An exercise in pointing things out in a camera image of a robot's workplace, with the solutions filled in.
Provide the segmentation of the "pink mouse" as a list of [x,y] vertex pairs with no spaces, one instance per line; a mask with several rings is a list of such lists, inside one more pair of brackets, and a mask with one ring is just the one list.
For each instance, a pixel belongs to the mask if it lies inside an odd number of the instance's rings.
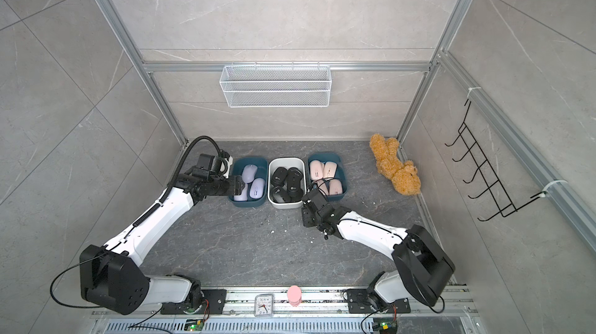
[[324,179],[333,179],[338,169],[338,164],[332,161],[327,161],[324,164],[323,177]]
[[322,194],[328,196],[329,192],[325,180],[317,180],[314,182],[313,188],[317,188]]
[[339,179],[332,179],[328,182],[328,193],[330,196],[343,194],[342,182]]
[[310,178],[313,181],[324,178],[324,163],[319,160],[312,160],[309,166]]

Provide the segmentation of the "purple mouse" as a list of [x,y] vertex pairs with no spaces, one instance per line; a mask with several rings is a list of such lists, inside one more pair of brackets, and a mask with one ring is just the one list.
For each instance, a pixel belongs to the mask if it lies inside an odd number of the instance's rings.
[[255,180],[258,169],[254,164],[246,165],[242,170],[242,180],[244,183],[252,183]]
[[242,192],[239,195],[233,196],[233,201],[235,202],[245,202],[248,200],[248,187],[244,187]]
[[251,183],[249,197],[254,200],[259,200],[263,197],[265,192],[266,182],[263,178],[255,178]]

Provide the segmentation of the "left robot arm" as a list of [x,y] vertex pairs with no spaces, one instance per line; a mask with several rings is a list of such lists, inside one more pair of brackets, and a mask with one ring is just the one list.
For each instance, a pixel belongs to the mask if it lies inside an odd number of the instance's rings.
[[232,156],[209,136],[188,144],[161,196],[117,236],[87,246],[79,270],[84,309],[109,309],[130,315],[143,305],[173,305],[197,312],[205,298],[200,282],[182,275],[147,276],[145,257],[184,214],[208,197],[240,194],[245,184],[231,174]]

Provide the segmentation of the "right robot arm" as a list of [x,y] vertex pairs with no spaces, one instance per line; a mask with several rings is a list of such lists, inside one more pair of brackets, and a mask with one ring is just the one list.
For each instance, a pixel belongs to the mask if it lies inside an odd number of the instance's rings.
[[397,228],[361,216],[343,206],[335,206],[324,193],[313,189],[302,198],[303,224],[315,227],[328,239],[335,236],[358,242],[394,262],[396,270],[378,274],[366,289],[364,301],[377,312],[413,298],[437,312],[442,292],[456,271],[453,261],[421,225]]

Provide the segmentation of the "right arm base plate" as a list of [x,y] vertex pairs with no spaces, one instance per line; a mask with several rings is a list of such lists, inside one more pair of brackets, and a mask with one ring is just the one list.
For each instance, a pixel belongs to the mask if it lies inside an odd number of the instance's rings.
[[393,303],[386,303],[382,298],[364,288],[349,288],[342,292],[348,303],[351,314],[369,314],[373,312],[397,312],[397,314],[411,313],[410,302],[407,298],[397,299]]

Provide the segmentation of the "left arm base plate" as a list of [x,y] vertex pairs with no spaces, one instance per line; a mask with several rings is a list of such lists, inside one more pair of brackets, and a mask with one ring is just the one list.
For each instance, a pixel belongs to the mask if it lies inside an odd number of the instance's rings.
[[164,303],[162,315],[201,315],[205,312],[220,315],[223,313],[228,291],[226,289],[192,289],[182,303]]

